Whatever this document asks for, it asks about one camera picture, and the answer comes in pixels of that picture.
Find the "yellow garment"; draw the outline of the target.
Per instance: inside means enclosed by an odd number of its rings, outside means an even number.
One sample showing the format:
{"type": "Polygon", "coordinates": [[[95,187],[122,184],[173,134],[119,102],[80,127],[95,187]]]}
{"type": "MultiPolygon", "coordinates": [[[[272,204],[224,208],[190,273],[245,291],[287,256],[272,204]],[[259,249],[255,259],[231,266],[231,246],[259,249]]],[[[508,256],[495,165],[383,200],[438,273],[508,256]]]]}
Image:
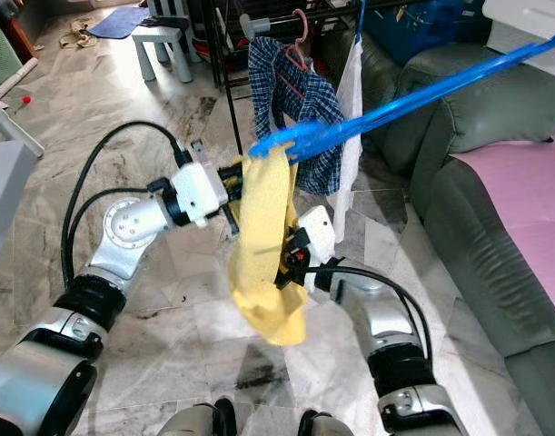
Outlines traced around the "yellow garment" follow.
{"type": "Polygon", "coordinates": [[[305,288],[274,283],[282,244],[294,222],[293,180],[282,150],[264,159],[243,159],[243,198],[235,209],[239,235],[228,269],[236,307],[254,332],[276,346],[293,346],[306,337],[305,288]]]}

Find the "black metal drying rack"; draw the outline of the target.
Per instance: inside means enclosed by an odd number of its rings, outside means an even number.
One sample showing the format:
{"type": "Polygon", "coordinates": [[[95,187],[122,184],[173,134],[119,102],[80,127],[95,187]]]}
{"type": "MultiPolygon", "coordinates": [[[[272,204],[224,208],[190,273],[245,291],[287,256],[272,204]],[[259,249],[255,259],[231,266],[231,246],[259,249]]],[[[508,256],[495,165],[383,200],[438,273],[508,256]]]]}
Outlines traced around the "black metal drying rack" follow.
{"type": "MultiPolygon", "coordinates": [[[[367,11],[380,11],[398,5],[428,3],[430,0],[368,0],[367,11]]],[[[309,40],[303,45],[313,55],[313,66],[331,82],[338,82],[341,65],[349,51],[348,44],[359,16],[352,0],[187,0],[191,12],[198,17],[201,42],[207,62],[213,67],[214,81],[224,95],[233,100],[251,95],[247,76],[248,47],[256,35],[268,35],[290,45],[302,34],[301,18],[295,8],[309,16],[309,40]]],[[[393,61],[362,29],[366,55],[376,55],[388,66],[367,66],[363,80],[364,103],[373,109],[393,99],[392,84],[397,69],[405,64],[393,61]]]]}

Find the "blue plaid garment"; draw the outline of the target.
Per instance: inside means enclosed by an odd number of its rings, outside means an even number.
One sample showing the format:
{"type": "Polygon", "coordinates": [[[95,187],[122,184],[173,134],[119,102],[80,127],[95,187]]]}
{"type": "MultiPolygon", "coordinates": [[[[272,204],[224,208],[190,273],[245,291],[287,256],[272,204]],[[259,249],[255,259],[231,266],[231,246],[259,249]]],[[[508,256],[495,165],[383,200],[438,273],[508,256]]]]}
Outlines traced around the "blue plaid garment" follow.
{"type": "MultiPolygon", "coordinates": [[[[335,124],[343,120],[335,88],[323,76],[303,71],[286,58],[285,43],[266,36],[251,41],[248,74],[251,82],[255,136],[286,128],[285,119],[335,124]]],[[[295,187],[313,195],[333,195],[341,183],[341,146],[302,159],[295,187]]]]}

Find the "white garment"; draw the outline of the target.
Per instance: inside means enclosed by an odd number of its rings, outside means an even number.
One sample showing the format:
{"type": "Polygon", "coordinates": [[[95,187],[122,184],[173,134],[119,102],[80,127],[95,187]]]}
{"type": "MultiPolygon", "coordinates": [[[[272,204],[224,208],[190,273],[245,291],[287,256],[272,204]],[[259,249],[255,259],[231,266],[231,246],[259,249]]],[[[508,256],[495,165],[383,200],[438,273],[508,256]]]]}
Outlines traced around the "white garment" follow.
{"type": "MultiPolygon", "coordinates": [[[[362,38],[358,33],[353,38],[351,49],[344,64],[338,86],[338,100],[341,113],[346,119],[355,119],[363,113],[362,107],[362,38]]],[[[332,224],[340,235],[344,234],[346,215],[352,207],[352,187],[359,174],[359,161],[362,153],[360,134],[352,134],[341,146],[340,187],[332,197],[332,224]]]]}

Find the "right robot leg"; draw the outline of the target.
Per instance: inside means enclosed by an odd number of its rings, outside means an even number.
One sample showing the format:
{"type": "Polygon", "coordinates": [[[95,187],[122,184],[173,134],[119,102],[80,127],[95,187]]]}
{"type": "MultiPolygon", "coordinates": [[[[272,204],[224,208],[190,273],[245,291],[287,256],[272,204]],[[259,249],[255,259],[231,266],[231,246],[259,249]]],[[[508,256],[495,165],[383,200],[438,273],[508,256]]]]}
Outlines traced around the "right robot leg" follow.
{"type": "Polygon", "coordinates": [[[306,410],[295,436],[353,436],[351,428],[329,412],[306,410]]]}

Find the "robot leg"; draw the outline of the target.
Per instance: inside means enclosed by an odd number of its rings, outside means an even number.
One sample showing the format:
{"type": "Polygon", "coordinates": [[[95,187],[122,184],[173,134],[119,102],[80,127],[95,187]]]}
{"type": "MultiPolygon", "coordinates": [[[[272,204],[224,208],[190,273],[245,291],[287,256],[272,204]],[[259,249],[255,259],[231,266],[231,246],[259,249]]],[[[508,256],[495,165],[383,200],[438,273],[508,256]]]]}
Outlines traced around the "robot leg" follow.
{"type": "Polygon", "coordinates": [[[329,412],[306,410],[295,436],[353,436],[351,428],[329,412]]]}
{"type": "Polygon", "coordinates": [[[178,411],[157,432],[157,436],[237,436],[232,400],[198,403],[178,411]]]}

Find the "dark green sofa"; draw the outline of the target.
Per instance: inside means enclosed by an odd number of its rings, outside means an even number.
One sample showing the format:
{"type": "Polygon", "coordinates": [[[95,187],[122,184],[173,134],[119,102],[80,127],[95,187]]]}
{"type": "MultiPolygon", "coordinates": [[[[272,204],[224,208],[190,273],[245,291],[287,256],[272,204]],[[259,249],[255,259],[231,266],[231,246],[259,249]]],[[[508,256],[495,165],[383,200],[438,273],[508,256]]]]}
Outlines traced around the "dark green sofa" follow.
{"type": "Polygon", "coordinates": [[[409,180],[411,203],[431,245],[544,436],[555,436],[555,307],[483,183],[454,155],[554,134],[555,75],[528,64],[367,134],[391,172],[409,180]]]}

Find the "left robot leg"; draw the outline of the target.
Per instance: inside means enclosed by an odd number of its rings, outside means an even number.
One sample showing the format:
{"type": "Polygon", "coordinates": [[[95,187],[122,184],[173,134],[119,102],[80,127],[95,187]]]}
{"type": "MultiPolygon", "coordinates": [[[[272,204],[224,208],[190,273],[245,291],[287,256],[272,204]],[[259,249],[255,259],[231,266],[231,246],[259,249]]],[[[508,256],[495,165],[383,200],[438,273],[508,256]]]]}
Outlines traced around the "left robot leg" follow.
{"type": "Polygon", "coordinates": [[[198,403],[178,411],[157,432],[157,436],[237,436],[232,400],[198,403]]]}

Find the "blue floor mat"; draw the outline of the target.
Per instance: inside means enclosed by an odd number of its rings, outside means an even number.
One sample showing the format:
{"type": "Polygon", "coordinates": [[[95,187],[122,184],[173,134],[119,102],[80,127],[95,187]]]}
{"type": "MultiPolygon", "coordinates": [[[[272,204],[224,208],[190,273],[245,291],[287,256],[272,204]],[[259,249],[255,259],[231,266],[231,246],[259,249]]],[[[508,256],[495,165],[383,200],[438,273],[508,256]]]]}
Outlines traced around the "blue floor mat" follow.
{"type": "Polygon", "coordinates": [[[147,7],[120,5],[97,25],[91,25],[86,32],[104,40],[124,40],[150,15],[147,7]]]}

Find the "crumpled brown paper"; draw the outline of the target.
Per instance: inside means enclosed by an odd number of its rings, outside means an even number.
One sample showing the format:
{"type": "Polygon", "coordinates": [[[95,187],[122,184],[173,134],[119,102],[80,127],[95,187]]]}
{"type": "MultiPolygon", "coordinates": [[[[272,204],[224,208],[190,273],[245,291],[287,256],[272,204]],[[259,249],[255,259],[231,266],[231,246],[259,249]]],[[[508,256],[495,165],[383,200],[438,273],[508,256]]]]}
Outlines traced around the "crumpled brown paper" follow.
{"type": "Polygon", "coordinates": [[[90,33],[92,18],[75,18],[71,22],[68,33],[60,37],[58,45],[61,47],[91,47],[98,45],[98,38],[90,33]]]}

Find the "light grey folding table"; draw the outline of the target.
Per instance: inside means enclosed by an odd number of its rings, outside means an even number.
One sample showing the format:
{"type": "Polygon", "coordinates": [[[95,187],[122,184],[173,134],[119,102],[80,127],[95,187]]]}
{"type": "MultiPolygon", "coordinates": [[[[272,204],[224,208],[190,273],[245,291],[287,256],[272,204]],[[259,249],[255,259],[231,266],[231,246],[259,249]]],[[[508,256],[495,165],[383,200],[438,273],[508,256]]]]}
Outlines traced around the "light grey folding table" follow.
{"type": "Polygon", "coordinates": [[[0,142],[0,253],[37,157],[25,141],[0,142]]]}

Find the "pink cloth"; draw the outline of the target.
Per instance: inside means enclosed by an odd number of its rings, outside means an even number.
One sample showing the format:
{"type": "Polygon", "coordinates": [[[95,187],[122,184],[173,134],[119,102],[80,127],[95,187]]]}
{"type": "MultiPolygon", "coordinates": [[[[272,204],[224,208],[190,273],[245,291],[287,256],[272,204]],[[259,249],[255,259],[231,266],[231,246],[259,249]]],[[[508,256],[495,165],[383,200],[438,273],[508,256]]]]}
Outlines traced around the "pink cloth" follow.
{"type": "Polygon", "coordinates": [[[527,265],[555,307],[555,134],[455,154],[481,180],[527,265]]]}

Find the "light grey side table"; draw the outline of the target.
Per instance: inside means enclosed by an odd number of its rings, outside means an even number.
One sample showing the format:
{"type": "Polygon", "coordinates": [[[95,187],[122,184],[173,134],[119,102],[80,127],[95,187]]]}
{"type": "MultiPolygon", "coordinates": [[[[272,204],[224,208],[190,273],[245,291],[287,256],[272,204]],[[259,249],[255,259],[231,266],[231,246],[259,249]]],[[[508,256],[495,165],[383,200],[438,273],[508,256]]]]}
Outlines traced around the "light grey side table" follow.
{"type": "Polygon", "coordinates": [[[41,159],[45,154],[45,147],[41,145],[30,133],[23,127],[20,127],[11,116],[5,112],[8,107],[4,101],[0,100],[0,140],[2,141],[19,141],[31,150],[37,159],[41,159]]]}

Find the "green textured panel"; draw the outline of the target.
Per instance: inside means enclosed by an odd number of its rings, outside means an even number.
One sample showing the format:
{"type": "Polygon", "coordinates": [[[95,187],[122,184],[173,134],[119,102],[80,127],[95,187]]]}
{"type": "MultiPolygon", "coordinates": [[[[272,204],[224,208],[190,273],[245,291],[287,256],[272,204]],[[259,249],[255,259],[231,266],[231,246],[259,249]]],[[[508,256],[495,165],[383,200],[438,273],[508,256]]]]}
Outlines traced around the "green textured panel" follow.
{"type": "Polygon", "coordinates": [[[18,12],[19,5],[15,0],[0,0],[0,84],[10,79],[23,66],[15,48],[4,33],[5,25],[10,25],[18,12]]]}

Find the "white plastic box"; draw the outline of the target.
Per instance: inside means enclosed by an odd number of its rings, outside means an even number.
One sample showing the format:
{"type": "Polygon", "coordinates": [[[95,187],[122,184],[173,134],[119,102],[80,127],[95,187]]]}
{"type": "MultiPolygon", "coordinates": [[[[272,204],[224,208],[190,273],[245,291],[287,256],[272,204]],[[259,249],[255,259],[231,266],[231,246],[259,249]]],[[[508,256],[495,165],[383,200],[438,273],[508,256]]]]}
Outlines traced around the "white plastic box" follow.
{"type": "MultiPolygon", "coordinates": [[[[541,45],[555,36],[555,0],[485,0],[483,13],[492,20],[485,45],[497,53],[541,45]]],[[[525,63],[555,75],[555,49],[525,63]]]]}

